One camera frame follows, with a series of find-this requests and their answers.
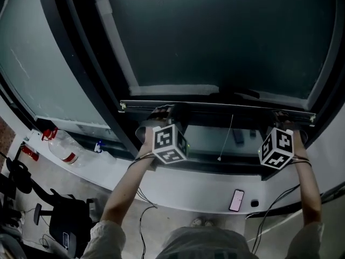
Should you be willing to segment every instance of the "office chair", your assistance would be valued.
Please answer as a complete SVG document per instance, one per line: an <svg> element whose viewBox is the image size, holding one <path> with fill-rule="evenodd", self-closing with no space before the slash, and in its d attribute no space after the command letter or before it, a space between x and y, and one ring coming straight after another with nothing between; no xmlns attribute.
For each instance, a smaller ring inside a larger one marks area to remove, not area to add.
<svg viewBox="0 0 345 259"><path fill-rule="evenodd" d="M50 235L66 248L69 257L81 257L90 241L90 230L95 225L89 216L89 205L93 201L76 200L73 195L64 197L54 189L50 189L53 193L50 195L31 178L22 162L7 158L6 164L21 192L30 194L34 190L43 201L54 207L52 211L45 211L38 203L34 212L34 223L38 225L40 216L51 216Z"/></svg>

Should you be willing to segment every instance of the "sleeve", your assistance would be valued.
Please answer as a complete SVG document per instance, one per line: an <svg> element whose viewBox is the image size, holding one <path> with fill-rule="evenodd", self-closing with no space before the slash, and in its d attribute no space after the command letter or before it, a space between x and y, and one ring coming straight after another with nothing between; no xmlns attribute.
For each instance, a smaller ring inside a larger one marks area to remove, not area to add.
<svg viewBox="0 0 345 259"><path fill-rule="evenodd" d="M89 241L81 259L121 259L126 236L122 228L112 221L101 221L90 231Z"/></svg>
<svg viewBox="0 0 345 259"><path fill-rule="evenodd" d="M323 226L313 222L303 227L292 239L286 259L319 259Z"/></svg>

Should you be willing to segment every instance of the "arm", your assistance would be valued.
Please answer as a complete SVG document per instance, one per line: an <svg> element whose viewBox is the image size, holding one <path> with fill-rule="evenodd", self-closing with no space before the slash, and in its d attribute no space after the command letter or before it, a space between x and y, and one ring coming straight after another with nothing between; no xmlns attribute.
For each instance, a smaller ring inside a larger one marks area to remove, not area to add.
<svg viewBox="0 0 345 259"><path fill-rule="evenodd" d="M294 146L296 157L308 159L299 131L294 131ZM314 172L308 163L296 163L295 166L301 187L304 225L321 222L321 198Z"/></svg>
<svg viewBox="0 0 345 259"><path fill-rule="evenodd" d="M145 143L142 145L137 156L143 156L152 150L152 129L146 129ZM128 208L132 204L140 182L153 158L142 159L134 163L124 174L110 195L103 211L101 221L113 221L122 225Z"/></svg>

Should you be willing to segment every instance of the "forearm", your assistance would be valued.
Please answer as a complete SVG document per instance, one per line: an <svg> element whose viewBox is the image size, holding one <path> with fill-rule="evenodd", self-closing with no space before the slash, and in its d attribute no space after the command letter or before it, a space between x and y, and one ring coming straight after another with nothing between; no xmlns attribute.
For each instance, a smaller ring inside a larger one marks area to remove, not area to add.
<svg viewBox="0 0 345 259"><path fill-rule="evenodd" d="M300 151L296 156L308 158L307 152ZM298 173L300 188L301 188L301 202L304 224L321 221L321 198L318 184L311 166L308 163L296 163L296 170Z"/></svg>
<svg viewBox="0 0 345 259"><path fill-rule="evenodd" d="M141 151L139 152L139 156L143 156L147 152L148 151L143 151L143 149L141 149ZM122 220L134 200L141 180L152 161L153 158L142 159L134 163L126 171L126 173L110 195L106 203L101 221L110 220L117 223L118 225L122 224Z"/></svg>

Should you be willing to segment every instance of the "person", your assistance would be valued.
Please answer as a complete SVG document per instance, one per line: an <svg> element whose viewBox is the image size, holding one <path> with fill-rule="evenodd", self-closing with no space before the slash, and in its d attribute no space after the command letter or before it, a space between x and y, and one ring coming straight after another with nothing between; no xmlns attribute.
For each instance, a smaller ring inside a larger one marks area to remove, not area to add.
<svg viewBox="0 0 345 259"><path fill-rule="evenodd" d="M152 129L146 128L145 142L137 158L151 152L152 138ZM300 181L304 227L292 240L286 258L319 258L323 228L319 189L313 170L306 162L308 155L299 131L294 132L293 141L295 155L303 159L297 160L301 163L296 163L295 167ZM126 240L121 224L152 161L153 158L145 158L135 162L116 185L101 221L91 230L91 240L82 259L121 258ZM183 227L172 232L156 259L257 258L250 252L242 235L214 227L212 222L200 226L201 219L192 224L194 227Z"/></svg>

